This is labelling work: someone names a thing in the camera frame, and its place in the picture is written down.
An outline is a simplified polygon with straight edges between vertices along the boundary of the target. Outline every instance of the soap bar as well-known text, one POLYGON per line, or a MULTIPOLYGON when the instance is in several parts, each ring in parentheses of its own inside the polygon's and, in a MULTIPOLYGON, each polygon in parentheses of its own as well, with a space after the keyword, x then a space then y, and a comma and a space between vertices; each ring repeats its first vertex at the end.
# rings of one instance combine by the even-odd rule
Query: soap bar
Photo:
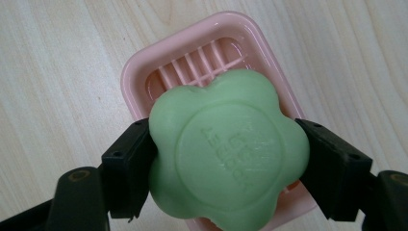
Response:
POLYGON ((223 230, 259 230, 279 193, 306 169, 309 143, 279 109, 270 81, 229 70, 206 88, 165 92, 149 118, 159 154, 149 175, 156 204, 223 230))

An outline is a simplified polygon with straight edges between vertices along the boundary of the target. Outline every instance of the table surface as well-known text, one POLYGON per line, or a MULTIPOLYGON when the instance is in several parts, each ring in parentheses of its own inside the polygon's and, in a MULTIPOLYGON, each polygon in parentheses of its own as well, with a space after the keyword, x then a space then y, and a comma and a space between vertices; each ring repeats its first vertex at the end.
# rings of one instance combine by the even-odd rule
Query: table surface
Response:
MULTIPOLYGON (((99 166, 132 123, 126 61, 220 11, 252 17, 306 117, 408 171, 408 3, 369 1, 0 1, 0 220, 51 198, 58 178, 99 166)), ((316 209, 277 230, 360 230, 316 209)), ((149 197, 113 230, 187 230, 149 197)))

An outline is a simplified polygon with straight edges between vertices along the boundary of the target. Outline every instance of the flower-shaped soap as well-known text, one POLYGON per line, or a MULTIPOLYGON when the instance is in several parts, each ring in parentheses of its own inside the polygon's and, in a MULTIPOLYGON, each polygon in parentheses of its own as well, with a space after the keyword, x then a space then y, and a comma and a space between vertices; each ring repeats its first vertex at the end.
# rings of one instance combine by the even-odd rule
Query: flower-shaped soap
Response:
POLYGON ((273 85, 230 70, 210 86, 176 87, 155 103, 150 171, 158 206, 176 218, 209 218, 223 230, 259 230, 279 193, 306 169, 309 143, 282 115, 273 85))

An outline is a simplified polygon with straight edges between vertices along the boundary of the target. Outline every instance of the pink soap dish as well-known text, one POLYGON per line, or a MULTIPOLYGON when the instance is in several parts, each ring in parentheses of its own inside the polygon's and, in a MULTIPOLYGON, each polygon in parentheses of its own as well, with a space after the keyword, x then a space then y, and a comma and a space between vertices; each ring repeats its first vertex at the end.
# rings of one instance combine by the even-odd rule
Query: pink soap dish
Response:
MULTIPOLYGON (((121 89, 134 120, 148 117, 156 99, 181 85, 207 86, 229 69, 256 70, 275 86, 282 112, 291 118, 304 115, 256 23, 241 13, 222 12, 205 18, 133 55, 123 68, 121 89)), ((299 182, 279 196, 271 230, 316 207, 299 182)), ((190 230, 219 230, 209 220, 187 220, 190 230)))

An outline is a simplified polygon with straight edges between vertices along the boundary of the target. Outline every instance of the soap dish ridge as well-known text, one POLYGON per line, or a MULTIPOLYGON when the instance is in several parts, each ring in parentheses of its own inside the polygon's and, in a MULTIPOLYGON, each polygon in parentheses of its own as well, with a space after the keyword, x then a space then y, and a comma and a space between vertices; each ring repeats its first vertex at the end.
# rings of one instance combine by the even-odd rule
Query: soap dish ridge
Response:
MULTIPOLYGON (((121 89, 134 120, 149 116, 161 94, 177 86, 205 87, 229 69, 253 69, 275 86, 282 113, 304 115, 256 23, 241 13, 213 14, 133 55, 124 66, 121 89)), ((275 215, 262 229, 271 230, 317 206, 299 182, 279 196, 275 215)), ((219 230, 208 219, 187 220, 190 230, 219 230)))

